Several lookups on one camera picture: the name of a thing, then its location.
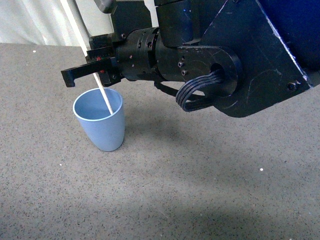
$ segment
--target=white backdrop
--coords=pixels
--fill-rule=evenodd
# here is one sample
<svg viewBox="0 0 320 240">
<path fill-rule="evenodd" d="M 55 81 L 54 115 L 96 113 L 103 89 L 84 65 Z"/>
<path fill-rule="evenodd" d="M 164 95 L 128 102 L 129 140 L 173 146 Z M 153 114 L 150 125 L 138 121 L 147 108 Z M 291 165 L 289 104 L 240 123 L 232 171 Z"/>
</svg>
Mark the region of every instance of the white backdrop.
<svg viewBox="0 0 320 240">
<path fill-rule="evenodd" d="M 67 1 L 86 43 L 89 36 L 113 32 L 110 15 L 94 0 Z M 158 26 L 154 0 L 144 2 Z M 0 43 L 79 46 L 60 0 L 0 0 Z"/>
</svg>

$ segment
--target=blue cup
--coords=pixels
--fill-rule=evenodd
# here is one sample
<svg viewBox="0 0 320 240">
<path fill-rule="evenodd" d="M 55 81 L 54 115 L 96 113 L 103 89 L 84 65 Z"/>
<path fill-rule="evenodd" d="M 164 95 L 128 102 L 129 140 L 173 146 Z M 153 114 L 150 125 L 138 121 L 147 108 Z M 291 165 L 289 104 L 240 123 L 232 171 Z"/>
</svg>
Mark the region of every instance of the blue cup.
<svg viewBox="0 0 320 240">
<path fill-rule="evenodd" d="M 73 112 L 93 144 L 102 151 L 111 152 L 124 141 L 124 101 L 117 91 L 110 88 L 104 90 L 114 112 L 112 115 L 99 88 L 81 94 L 74 101 Z"/>
</svg>

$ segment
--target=gray carpet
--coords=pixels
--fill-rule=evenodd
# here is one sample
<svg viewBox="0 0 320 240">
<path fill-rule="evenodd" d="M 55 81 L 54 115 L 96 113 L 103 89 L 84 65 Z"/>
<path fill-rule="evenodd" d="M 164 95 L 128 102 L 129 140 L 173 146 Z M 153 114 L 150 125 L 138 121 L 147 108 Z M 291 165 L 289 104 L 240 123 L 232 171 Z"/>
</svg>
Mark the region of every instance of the gray carpet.
<svg viewBox="0 0 320 240">
<path fill-rule="evenodd" d="M 0 239 L 320 239 L 320 87 L 237 119 L 123 80 L 124 143 L 102 152 L 72 111 L 93 77 L 60 74 L 84 63 L 0 44 Z"/>
</svg>

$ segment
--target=bolt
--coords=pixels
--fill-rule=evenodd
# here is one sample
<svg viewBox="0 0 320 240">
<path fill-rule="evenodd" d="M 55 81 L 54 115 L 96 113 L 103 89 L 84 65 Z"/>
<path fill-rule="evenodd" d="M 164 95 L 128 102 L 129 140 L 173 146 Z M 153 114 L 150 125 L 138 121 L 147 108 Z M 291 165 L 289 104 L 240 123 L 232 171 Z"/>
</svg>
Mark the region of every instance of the bolt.
<svg viewBox="0 0 320 240">
<path fill-rule="evenodd" d="M 297 91 L 299 86 L 300 86 L 300 82 L 299 81 L 293 81 L 293 82 L 289 82 L 286 87 L 288 89 L 289 92 L 294 92 Z"/>
<path fill-rule="evenodd" d="M 182 70 L 182 71 L 181 71 L 181 74 L 182 74 L 182 76 L 185 76 L 185 75 L 188 74 L 188 71 L 187 71 L 187 70 Z"/>
</svg>

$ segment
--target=cup rim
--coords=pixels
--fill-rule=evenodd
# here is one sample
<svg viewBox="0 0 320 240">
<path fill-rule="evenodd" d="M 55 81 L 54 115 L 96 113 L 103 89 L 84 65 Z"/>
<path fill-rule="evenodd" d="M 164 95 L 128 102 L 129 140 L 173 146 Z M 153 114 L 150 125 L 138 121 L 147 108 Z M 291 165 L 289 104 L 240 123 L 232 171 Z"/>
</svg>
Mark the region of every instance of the cup rim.
<svg viewBox="0 0 320 240">
<path fill-rule="evenodd" d="M 100 89 L 97 87 L 97 88 L 93 88 L 93 89 L 90 89 L 90 90 L 88 90 L 88 91 L 85 91 L 84 93 L 80 94 L 80 95 L 74 100 L 74 103 L 73 103 L 73 106 L 72 106 L 74 115 L 75 115 L 77 118 L 79 118 L 79 119 L 81 119 L 81 120 L 84 120 L 84 121 L 87 121 L 87 122 L 98 122 L 98 121 L 102 121 L 102 120 L 111 118 L 113 115 L 115 115 L 117 112 L 119 112 L 120 109 L 121 109 L 121 107 L 122 107 L 122 105 L 123 105 L 123 103 L 124 103 L 124 100 L 123 100 L 122 95 L 121 95 L 118 91 L 116 91 L 116 90 L 114 90 L 114 89 L 112 89 L 112 88 L 104 87 L 103 89 L 107 89 L 107 90 L 110 90 L 110 91 L 114 91 L 114 92 L 115 92 L 117 95 L 119 95 L 119 97 L 120 97 L 120 106 L 118 107 L 118 109 L 117 109 L 116 111 L 113 112 L 113 114 L 111 114 L 111 115 L 109 115 L 109 116 L 106 116 L 106 117 L 104 117 L 104 118 L 99 118 L 99 119 L 87 119 L 87 118 L 84 118 L 84 117 L 79 116 L 79 115 L 77 114 L 77 112 L 76 112 L 76 110 L 75 110 L 75 105 L 76 105 L 76 102 L 78 101 L 78 99 L 81 98 L 83 95 L 85 95 L 85 94 L 88 93 L 88 92 L 95 91 L 95 90 L 100 90 Z"/>
</svg>

